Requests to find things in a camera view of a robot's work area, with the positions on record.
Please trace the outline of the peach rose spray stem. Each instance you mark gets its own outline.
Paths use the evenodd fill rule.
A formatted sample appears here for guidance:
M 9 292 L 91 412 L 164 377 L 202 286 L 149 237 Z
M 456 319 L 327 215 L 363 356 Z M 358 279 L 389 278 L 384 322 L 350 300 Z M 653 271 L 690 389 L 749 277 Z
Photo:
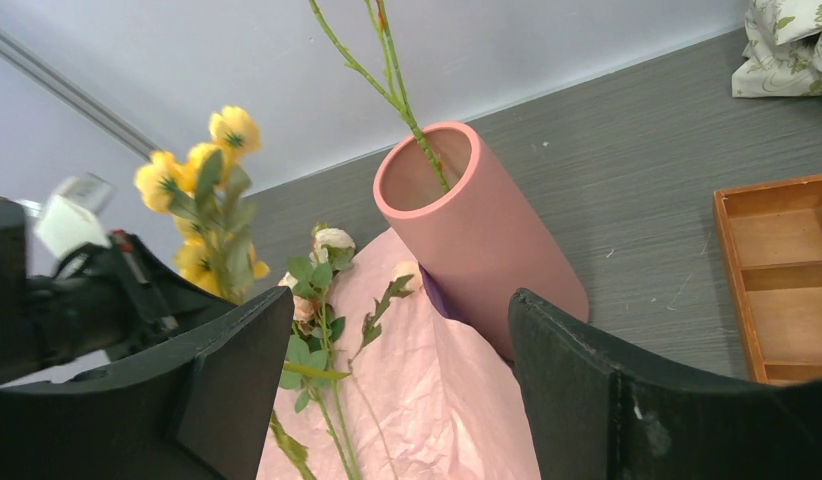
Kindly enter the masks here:
M 344 230 L 325 223 L 311 230 L 311 251 L 306 257 L 288 259 L 288 271 L 281 286 L 293 292 L 293 327 L 286 360 L 324 373 L 346 372 L 337 364 L 344 334 L 345 318 L 329 301 L 335 277 L 352 267 L 356 245 Z M 327 434 L 337 450 L 345 474 L 360 479 L 361 468 L 353 452 L 347 422 L 340 401 L 340 379 L 312 377 L 295 372 L 282 373 L 280 387 L 296 394 L 294 412 L 302 414 L 314 404 L 319 409 Z

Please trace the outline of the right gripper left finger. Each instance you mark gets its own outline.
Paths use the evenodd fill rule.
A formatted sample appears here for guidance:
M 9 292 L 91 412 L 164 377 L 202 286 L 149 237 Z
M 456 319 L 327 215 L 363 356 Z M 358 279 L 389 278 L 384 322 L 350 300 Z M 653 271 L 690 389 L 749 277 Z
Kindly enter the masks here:
M 253 479 L 293 302 L 274 287 L 80 381 L 0 389 L 0 479 Z

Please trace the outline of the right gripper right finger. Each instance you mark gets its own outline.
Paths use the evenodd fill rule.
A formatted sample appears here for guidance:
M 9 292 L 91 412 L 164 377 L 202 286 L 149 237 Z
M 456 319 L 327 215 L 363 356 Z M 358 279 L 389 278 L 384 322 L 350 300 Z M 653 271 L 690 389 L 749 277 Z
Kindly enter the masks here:
M 545 479 L 822 479 L 822 379 L 778 387 L 647 351 L 521 289 L 514 372 Z

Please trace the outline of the yellow flower stem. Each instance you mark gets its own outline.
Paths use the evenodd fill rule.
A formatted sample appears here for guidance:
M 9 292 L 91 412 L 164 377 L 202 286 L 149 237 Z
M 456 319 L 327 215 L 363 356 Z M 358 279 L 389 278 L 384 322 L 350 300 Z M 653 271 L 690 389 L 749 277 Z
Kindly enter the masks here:
M 170 215 L 181 234 L 173 258 L 179 275 L 241 304 L 270 272 L 257 257 L 250 231 L 256 203 L 243 198 L 251 179 L 242 161 L 260 149 L 260 130 L 239 106 L 212 113 L 208 130 L 209 139 L 194 145 L 183 161 L 169 151 L 151 152 L 133 185 L 145 207 Z

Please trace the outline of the pink rose stem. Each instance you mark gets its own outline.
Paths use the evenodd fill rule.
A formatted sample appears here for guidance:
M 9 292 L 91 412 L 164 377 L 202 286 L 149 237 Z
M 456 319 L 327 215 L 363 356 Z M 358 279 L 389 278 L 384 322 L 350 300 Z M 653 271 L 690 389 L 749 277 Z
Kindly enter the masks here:
M 344 65 L 360 74 L 368 84 L 397 111 L 399 117 L 408 126 L 412 138 L 421 148 L 429 166 L 437 178 L 442 192 L 444 194 L 448 193 L 451 190 L 451 185 L 446 179 L 442 160 L 435 153 L 423 129 L 419 126 L 409 103 L 385 2 L 382 0 L 364 2 L 372 28 L 382 50 L 384 85 L 377 81 L 352 55 L 350 50 L 341 43 L 333 29 L 329 26 L 318 3 L 315 0 L 309 0 L 308 4 L 324 34 L 343 57 Z

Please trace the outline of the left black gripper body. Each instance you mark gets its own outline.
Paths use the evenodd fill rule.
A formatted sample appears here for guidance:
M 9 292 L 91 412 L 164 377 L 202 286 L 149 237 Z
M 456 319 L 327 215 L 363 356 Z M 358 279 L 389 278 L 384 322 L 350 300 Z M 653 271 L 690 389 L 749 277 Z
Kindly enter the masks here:
M 72 249 L 50 276 L 30 276 L 24 208 L 0 197 L 0 385 L 97 350 L 130 356 L 233 307 L 123 230 Z

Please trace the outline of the purple flower bouquet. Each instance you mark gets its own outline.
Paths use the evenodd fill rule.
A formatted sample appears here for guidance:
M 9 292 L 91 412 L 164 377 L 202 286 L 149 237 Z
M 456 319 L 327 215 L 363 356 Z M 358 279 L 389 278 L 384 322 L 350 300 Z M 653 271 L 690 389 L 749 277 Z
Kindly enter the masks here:
M 414 261 L 392 231 L 358 249 L 329 296 L 345 318 L 337 364 L 347 366 L 394 267 Z M 354 376 L 375 410 L 398 479 L 536 479 L 539 477 L 520 388 L 511 369 L 473 328 L 441 315 L 422 281 L 394 299 L 382 334 L 357 357 Z M 316 370 L 340 379 L 342 413 L 360 479 L 394 479 L 387 454 L 349 370 Z M 296 394 L 280 387 L 258 470 L 261 479 L 349 479 L 316 405 L 298 415 Z

